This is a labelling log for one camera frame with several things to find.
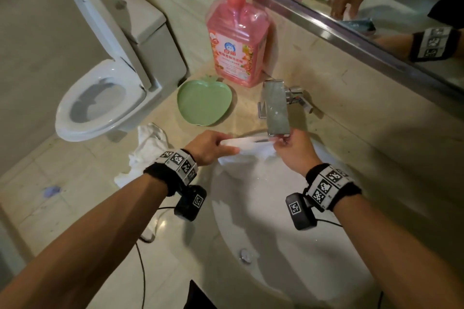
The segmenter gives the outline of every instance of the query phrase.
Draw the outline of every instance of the toilet seat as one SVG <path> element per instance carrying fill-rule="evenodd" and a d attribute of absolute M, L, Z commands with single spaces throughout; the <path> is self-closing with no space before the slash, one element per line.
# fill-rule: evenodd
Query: toilet seat
<path fill-rule="evenodd" d="M 103 130 L 137 107 L 146 96 L 124 61 L 104 60 L 66 92 L 55 120 L 64 139 Z"/>

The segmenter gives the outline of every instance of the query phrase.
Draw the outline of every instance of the green plate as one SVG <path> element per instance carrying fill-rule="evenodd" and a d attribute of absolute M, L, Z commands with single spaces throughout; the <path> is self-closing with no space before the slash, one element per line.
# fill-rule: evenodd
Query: green plate
<path fill-rule="evenodd" d="M 228 85 L 215 82 L 217 77 L 185 82 L 177 92 L 177 106 L 182 117 L 193 125 L 209 126 L 229 109 L 232 91 Z"/>

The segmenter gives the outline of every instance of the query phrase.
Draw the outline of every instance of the toilet tank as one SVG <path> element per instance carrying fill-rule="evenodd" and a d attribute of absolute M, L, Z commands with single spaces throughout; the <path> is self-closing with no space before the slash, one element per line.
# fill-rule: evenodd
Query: toilet tank
<path fill-rule="evenodd" d="M 152 87 L 176 84 L 187 67 L 166 25 L 166 17 L 146 0 L 102 0 L 137 54 Z"/>

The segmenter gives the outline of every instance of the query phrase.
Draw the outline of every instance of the bottle label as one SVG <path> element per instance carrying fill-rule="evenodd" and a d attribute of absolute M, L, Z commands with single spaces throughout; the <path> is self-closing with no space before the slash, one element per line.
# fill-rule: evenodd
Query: bottle label
<path fill-rule="evenodd" d="M 214 64 L 230 76 L 249 81 L 254 49 L 216 32 L 209 33 Z"/>

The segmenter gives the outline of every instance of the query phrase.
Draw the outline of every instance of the purple stain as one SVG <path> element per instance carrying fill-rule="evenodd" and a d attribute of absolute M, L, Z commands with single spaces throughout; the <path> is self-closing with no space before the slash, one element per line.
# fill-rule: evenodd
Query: purple stain
<path fill-rule="evenodd" d="M 45 198 L 51 198 L 54 195 L 58 194 L 61 192 L 61 187 L 58 186 L 50 186 L 44 189 L 43 191 L 43 196 Z"/>

